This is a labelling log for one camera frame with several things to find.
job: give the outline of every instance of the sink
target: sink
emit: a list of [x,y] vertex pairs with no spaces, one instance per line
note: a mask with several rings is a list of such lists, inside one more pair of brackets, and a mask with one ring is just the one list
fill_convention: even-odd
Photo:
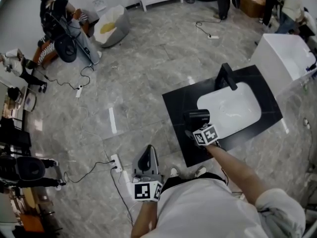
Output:
[[228,137],[261,118],[261,108],[250,86],[237,83],[237,89],[230,87],[208,93],[197,101],[198,109],[210,112],[210,123],[215,125],[220,139]]

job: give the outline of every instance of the black cable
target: black cable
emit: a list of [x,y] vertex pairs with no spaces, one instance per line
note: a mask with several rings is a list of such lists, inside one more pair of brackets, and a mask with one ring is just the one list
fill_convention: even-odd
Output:
[[120,196],[121,199],[122,199],[123,204],[124,204],[125,207],[127,208],[128,214],[129,214],[129,216],[130,216],[131,226],[133,226],[133,220],[132,220],[131,213],[130,213],[130,211],[129,211],[129,207],[128,207],[127,204],[124,202],[124,199],[123,199],[123,197],[121,196],[120,191],[119,191],[117,185],[115,184],[115,181],[114,181],[114,178],[113,178],[113,175],[112,175],[112,170],[113,170],[113,169],[116,169],[116,168],[117,168],[117,166],[116,166],[116,167],[113,167],[113,168],[110,170],[110,175],[111,175],[111,178],[112,178],[112,180],[113,180],[113,184],[114,184],[115,188],[117,189],[117,191],[118,191],[118,193],[119,193],[119,196]]
[[205,30],[203,28],[201,28],[200,26],[203,25],[203,23],[216,23],[216,24],[219,24],[222,20],[220,20],[219,22],[216,22],[216,21],[207,21],[207,20],[199,20],[199,21],[196,21],[196,27],[200,30],[202,30],[205,34],[207,34],[210,38],[211,38],[211,34],[210,33],[207,33],[205,32]]
[[36,70],[38,71],[40,74],[42,74],[44,76],[44,78],[46,78],[49,82],[54,82],[56,81],[58,85],[62,86],[64,84],[68,84],[71,88],[73,88],[73,90],[79,90],[79,88],[74,88],[70,83],[68,82],[64,82],[64,83],[59,83],[59,81],[57,79],[54,79],[54,80],[50,80],[45,74],[41,73],[39,70]]
[[78,181],[73,181],[72,179],[69,178],[68,173],[67,173],[67,172],[64,172],[64,181],[65,181],[65,183],[67,183],[68,180],[71,181],[72,183],[78,183],[78,182],[80,182],[83,178],[85,178],[87,175],[89,175],[89,174],[94,170],[94,168],[96,167],[97,164],[109,164],[109,163],[113,163],[113,162],[115,162],[115,160],[112,160],[112,161],[109,161],[109,162],[96,162],[95,165],[94,165],[94,167],[93,167],[88,173],[86,173],[83,177],[81,177]]
[[82,74],[83,70],[86,69],[86,68],[91,68],[91,69],[94,71],[94,65],[93,65],[93,61],[91,60],[90,53],[87,53],[87,54],[89,55],[89,60],[90,60],[90,62],[91,62],[91,65],[86,66],[85,68],[83,68],[83,69],[80,71],[80,75],[81,75],[82,77],[87,77],[87,78],[89,79],[89,81],[88,81],[88,83],[87,83],[86,85],[88,85],[88,84],[90,83],[90,77],[89,77],[89,76],[86,76],[86,75],[83,75],[83,74]]
[[224,176],[226,177],[226,185],[228,186],[229,184],[229,177],[227,176],[227,174],[225,173],[225,171],[223,170],[223,168],[221,168],[221,171],[224,173]]
[[313,141],[313,131],[312,131],[312,129],[310,128],[310,132],[311,132],[311,139],[312,139],[312,142],[311,142],[311,145],[310,145],[310,147],[309,147],[309,151],[308,151],[308,162],[310,163],[311,162],[311,160],[310,160],[310,155],[311,155],[311,150],[312,150],[312,147],[313,147],[313,145],[314,145],[314,141]]

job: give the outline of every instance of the fiducial marker cube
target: fiducial marker cube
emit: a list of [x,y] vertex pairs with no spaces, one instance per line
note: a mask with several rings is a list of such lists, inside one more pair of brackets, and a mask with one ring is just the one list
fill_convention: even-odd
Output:
[[159,201],[163,185],[159,181],[132,183],[132,196],[135,201]]
[[218,134],[213,124],[205,124],[194,131],[193,135],[198,145],[210,145],[218,140]]

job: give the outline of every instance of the white t-shirt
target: white t-shirt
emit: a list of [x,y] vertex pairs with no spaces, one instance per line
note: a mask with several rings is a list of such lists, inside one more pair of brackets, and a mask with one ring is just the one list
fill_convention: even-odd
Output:
[[284,12],[294,21],[296,21],[301,16],[301,11],[304,11],[301,0],[284,0],[282,12]]
[[157,227],[143,238],[301,238],[305,213],[281,189],[253,206],[216,179],[192,180],[164,191]]
[[18,55],[18,49],[11,50],[5,53],[3,56],[3,65],[5,67],[11,66],[12,72],[14,73],[14,75],[19,77],[22,74],[23,68],[21,65],[21,61],[19,61],[19,58],[17,57],[17,55]]

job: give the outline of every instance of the black faucet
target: black faucet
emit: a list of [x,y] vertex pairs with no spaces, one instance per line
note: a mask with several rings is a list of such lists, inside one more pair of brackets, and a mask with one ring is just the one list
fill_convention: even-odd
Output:
[[229,64],[223,63],[219,74],[214,82],[214,90],[217,91],[221,88],[223,88],[224,81],[230,86],[232,91],[237,90],[237,84],[234,82],[234,75],[233,71]]

